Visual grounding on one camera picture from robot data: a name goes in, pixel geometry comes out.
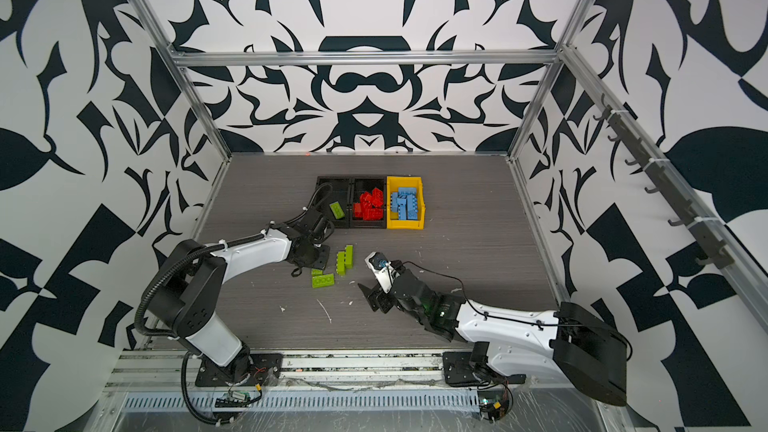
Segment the red arch lego piece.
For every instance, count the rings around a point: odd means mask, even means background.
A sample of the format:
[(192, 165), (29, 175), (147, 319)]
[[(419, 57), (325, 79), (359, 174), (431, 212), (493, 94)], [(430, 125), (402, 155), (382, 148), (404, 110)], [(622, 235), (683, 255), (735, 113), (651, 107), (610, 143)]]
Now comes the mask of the red arch lego piece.
[(359, 201), (353, 204), (353, 218), (366, 222), (384, 219), (384, 193), (379, 188), (363, 192)]

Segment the blue lego long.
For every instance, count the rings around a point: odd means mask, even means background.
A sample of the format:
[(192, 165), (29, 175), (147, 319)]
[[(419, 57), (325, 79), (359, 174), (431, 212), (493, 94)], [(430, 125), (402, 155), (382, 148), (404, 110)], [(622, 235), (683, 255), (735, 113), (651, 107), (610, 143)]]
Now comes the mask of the blue lego long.
[(399, 221), (418, 221), (419, 202), (418, 189), (415, 187), (400, 187), (390, 193), (390, 208)]

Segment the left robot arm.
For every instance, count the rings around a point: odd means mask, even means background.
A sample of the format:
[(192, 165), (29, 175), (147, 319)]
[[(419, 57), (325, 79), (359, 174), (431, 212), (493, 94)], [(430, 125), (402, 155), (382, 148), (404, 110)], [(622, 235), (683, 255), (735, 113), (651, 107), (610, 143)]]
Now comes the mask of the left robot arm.
[(222, 286), (229, 280), (269, 264), (292, 265), (292, 276), (325, 268), (330, 249), (326, 240), (334, 224), (321, 210), (333, 190), (316, 187), (295, 217), (272, 222), (255, 235), (208, 245), (193, 239), (177, 244), (147, 285), (134, 315), (135, 330), (148, 338), (165, 337), (186, 350), (181, 370), (196, 357), (201, 368), (229, 387), (255, 382), (261, 368), (250, 347), (217, 315)]

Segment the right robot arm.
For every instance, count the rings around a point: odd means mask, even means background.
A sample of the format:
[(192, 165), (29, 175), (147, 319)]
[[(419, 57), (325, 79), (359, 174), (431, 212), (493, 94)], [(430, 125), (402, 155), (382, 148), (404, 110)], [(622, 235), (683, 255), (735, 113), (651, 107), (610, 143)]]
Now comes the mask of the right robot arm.
[(531, 373), (562, 376), (592, 399), (626, 405), (631, 344), (582, 306), (563, 302), (540, 312), (492, 307), (465, 294), (431, 289), (409, 261), (375, 253), (366, 265), (377, 281), (360, 288), (370, 308), (397, 309), (433, 335), (471, 345), (467, 364), (477, 381)]

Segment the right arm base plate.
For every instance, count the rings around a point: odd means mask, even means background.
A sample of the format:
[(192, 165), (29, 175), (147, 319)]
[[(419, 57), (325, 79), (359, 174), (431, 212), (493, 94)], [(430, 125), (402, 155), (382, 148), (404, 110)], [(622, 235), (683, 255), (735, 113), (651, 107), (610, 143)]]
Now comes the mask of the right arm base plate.
[(445, 383), (451, 387), (490, 385), (499, 378), (482, 352), (444, 352), (442, 370)]

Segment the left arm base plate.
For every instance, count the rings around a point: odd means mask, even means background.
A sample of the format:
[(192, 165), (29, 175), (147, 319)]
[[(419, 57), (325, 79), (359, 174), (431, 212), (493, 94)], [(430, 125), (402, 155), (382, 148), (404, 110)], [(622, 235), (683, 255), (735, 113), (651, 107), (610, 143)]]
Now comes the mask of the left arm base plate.
[(266, 386), (276, 383), (282, 371), (284, 356), (280, 353), (238, 354), (227, 366), (219, 366), (207, 356), (201, 360), (195, 386)]

